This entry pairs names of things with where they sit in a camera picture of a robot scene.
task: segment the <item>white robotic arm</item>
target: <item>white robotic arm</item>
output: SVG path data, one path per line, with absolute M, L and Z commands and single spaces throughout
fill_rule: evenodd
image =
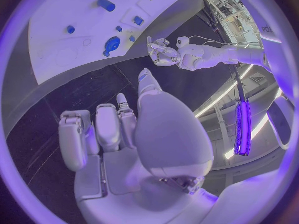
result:
M 190 71 L 216 66 L 219 62 L 237 64 L 238 62 L 260 65 L 270 71 L 263 49 L 242 48 L 224 45 L 216 48 L 207 45 L 189 44 L 188 37 L 179 37 L 176 46 L 178 50 L 167 47 L 169 41 L 160 38 L 151 42 L 148 37 L 148 52 L 153 62 L 158 66 L 178 67 Z

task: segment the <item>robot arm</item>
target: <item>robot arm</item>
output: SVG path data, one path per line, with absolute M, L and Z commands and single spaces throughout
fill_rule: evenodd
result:
M 153 62 L 158 66 L 178 67 L 190 71 L 216 66 L 219 62 L 237 64 L 244 62 L 263 66 L 270 71 L 263 49 L 242 48 L 224 45 L 216 48 L 207 45 L 189 44 L 188 37 L 179 37 L 176 46 L 178 50 L 167 47 L 169 41 L 164 38 L 151 42 L 148 37 L 148 52 Z

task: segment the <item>white panel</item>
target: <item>white panel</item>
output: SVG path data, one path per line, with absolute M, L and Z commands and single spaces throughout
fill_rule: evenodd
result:
M 46 0 L 35 12 L 30 19 L 28 40 L 32 67 L 39 84 L 74 67 L 107 59 L 103 55 L 104 46 L 113 36 L 118 36 L 121 43 L 118 49 L 110 52 L 109 58 L 125 55 L 133 45 L 129 37 L 133 35 L 137 39 L 177 0 L 149 0 L 154 1 L 149 4 L 145 0 L 109 1 L 116 5 L 112 12 L 97 6 L 97 0 Z M 132 20 L 131 25 L 128 25 L 128 20 L 121 22 L 130 11 L 135 11 L 135 15 L 140 14 L 145 20 L 141 26 Z M 67 32 L 69 25 L 75 27 L 72 34 Z

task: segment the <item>black floor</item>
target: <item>black floor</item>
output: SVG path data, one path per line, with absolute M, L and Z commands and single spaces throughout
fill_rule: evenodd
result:
M 217 34 L 196 16 L 173 32 L 168 40 L 175 47 L 178 37 L 192 35 L 218 40 Z M 191 43 L 203 42 L 200 38 L 191 39 Z M 138 74 L 145 67 L 151 70 L 164 91 L 182 100 L 192 111 L 230 77 L 227 65 L 223 64 L 191 72 L 177 66 L 157 67 L 149 57 L 121 62 L 90 72 L 54 90 L 34 105 L 9 134 L 7 143 L 24 181 L 51 211 L 67 223 L 85 221 L 74 198 L 75 174 L 66 168 L 59 150 L 57 129 L 60 114 L 65 110 L 87 109 L 94 119 L 96 106 L 101 103 L 116 105 L 119 92 L 126 95 L 130 107 L 137 113 Z M 2 197 L 9 205 L 3 205 L 8 208 L 2 210 L 6 213 L 2 218 L 15 213 L 11 217 L 11 220 L 16 218 L 12 223 L 19 223 L 19 219 L 23 223 L 29 222 L 3 190 Z

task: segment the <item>fluorescent light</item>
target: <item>fluorescent light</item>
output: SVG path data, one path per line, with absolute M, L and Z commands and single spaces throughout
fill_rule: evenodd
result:
M 275 99 L 278 98 L 281 95 L 282 95 L 282 90 L 279 88 L 278 91 L 277 91 L 277 93 L 276 93 Z M 267 114 L 265 114 L 265 116 L 258 123 L 258 125 L 251 131 L 251 140 L 260 132 L 260 130 L 262 129 L 262 127 L 264 127 L 264 125 L 266 124 L 266 122 L 268 120 L 269 120 L 268 116 L 267 116 Z M 226 159 L 231 158 L 233 155 L 234 155 L 234 149 L 231 149 L 226 154 L 224 154 L 224 156 L 226 157 Z
M 241 75 L 241 79 L 244 78 L 244 76 L 250 71 L 250 69 L 253 67 L 253 65 L 250 65 L 247 70 Z M 217 102 L 219 102 L 223 97 L 225 97 L 235 86 L 237 85 L 237 82 L 233 85 L 231 85 L 221 96 L 219 96 L 214 102 L 209 104 L 206 108 L 204 108 L 201 112 L 195 115 L 195 118 L 200 117 L 203 113 L 205 113 L 208 109 L 212 108 Z

